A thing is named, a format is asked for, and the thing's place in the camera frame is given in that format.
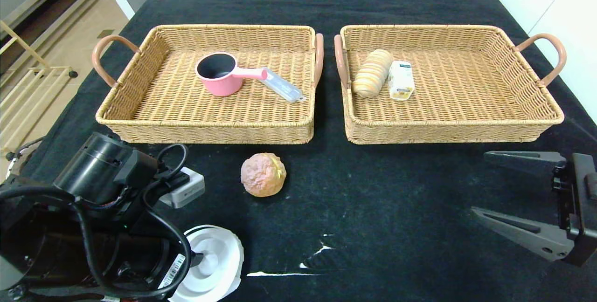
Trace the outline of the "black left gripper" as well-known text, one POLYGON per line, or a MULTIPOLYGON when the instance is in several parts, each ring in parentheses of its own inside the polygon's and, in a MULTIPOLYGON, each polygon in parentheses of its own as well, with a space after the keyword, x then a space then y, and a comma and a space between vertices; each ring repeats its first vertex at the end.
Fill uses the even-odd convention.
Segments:
MULTIPOLYGON (((162 289, 171 285, 180 275, 179 272, 185 264, 186 256, 180 242, 160 239, 156 251, 153 267, 145 276, 147 287, 150 291, 162 289)), ((190 267, 196 267, 203 260, 203 253, 192 251, 190 267)))

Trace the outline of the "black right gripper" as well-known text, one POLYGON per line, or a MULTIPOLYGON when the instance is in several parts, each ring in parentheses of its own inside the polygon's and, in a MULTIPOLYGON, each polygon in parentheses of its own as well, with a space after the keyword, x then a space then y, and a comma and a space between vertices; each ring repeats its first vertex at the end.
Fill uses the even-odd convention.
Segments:
POLYGON ((559 226, 473 206, 471 211, 480 224, 548 261, 563 260, 580 267, 595 255, 597 173, 593 156, 573 153, 567 161, 558 152, 487 151, 483 157, 499 167, 552 179, 559 226))

